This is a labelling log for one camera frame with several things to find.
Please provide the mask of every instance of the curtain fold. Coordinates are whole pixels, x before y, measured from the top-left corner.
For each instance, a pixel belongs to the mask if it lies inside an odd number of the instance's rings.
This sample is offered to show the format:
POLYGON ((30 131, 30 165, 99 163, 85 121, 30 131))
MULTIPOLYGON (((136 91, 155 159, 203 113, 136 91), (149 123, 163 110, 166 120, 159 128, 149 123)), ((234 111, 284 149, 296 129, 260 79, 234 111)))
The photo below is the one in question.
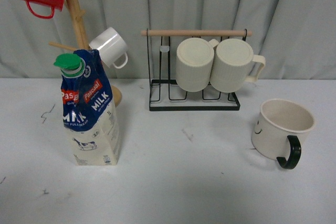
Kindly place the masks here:
MULTIPOLYGON (((107 68, 110 78, 147 78, 149 29, 248 29, 247 42, 266 58, 261 78, 336 79, 336 0, 79 0, 91 41, 113 27, 129 46, 122 69, 107 68)), ((21 0, 0 0, 0 77, 55 78, 56 57, 65 51, 49 41, 77 46, 68 10, 53 19, 33 16, 21 0)), ((50 10, 34 5, 42 13, 50 10)), ((171 38, 172 77, 178 44, 171 38)), ((161 40, 150 38, 150 67, 158 76, 161 40)), ((162 77, 167 77, 166 53, 162 77)))

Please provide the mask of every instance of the white table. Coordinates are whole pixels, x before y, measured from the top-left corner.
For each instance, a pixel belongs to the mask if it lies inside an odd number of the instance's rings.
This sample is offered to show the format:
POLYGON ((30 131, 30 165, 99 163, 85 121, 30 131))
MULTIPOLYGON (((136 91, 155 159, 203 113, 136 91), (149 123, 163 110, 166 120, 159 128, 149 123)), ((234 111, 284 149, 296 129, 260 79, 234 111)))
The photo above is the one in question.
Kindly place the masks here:
POLYGON ((239 111, 150 112, 148 80, 111 80, 117 166, 76 166, 61 79, 0 79, 0 223, 336 223, 336 81, 259 80, 239 111), (317 126, 294 170, 250 136, 260 104, 303 104, 317 126))

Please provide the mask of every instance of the milk carton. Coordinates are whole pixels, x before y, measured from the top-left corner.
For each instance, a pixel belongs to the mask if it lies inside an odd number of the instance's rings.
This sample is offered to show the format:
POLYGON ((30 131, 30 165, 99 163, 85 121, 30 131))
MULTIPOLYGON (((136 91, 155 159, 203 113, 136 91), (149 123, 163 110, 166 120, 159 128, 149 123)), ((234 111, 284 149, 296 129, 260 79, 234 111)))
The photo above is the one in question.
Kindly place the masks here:
POLYGON ((63 124, 78 165, 116 165, 120 135, 113 94, 98 50, 57 57, 63 124))

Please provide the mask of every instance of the cream mug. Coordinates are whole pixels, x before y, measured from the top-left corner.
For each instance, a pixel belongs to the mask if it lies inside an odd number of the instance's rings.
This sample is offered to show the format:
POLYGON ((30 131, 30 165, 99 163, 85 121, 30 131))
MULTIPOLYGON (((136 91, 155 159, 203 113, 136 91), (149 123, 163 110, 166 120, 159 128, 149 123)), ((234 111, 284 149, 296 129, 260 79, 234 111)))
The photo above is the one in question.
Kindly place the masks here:
POLYGON ((303 106, 284 99, 267 100, 252 133, 252 143, 263 156, 277 160, 282 168, 294 169, 301 145, 315 127, 313 115, 303 106))
POLYGON ((225 39, 216 48, 210 83, 220 92, 236 92, 244 81, 256 82, 264 67, 265 57, 254 55, 248 43, 241 39, 225 39), (255 76, 248 75, 251 62, 260 63, 255 76))
POLYGON ((128 62, 128 55, 126 51, 128 46, 122 37, 114 30, 109 27, 99 36, 97 36, 93 41, 90 42, 89 46, 92 49, 98 49, 101 60, 110 68, 114 66, 115 68, 123 68, 128 62), (121 56, 125 57, 124 62, 117 66, 114 62, 118 60, 121 56))
POLYGON ((218 41, 189 38, 177 47, 176 82, 185 91, 197 92, 209 84, 218 41))

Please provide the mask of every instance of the black handle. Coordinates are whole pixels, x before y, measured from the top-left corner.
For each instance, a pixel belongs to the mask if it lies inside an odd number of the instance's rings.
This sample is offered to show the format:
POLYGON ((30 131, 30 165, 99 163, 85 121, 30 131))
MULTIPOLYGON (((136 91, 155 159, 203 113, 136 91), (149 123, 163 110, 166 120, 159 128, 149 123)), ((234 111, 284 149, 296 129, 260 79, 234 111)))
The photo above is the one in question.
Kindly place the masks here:
POLYGON ((284 157, 277 157, 279 165, 284 169, 294 169, 301 157, 301 144, 297 136, 289 135, 287 139, 290 144, 290 154, 288 160, 284 157))

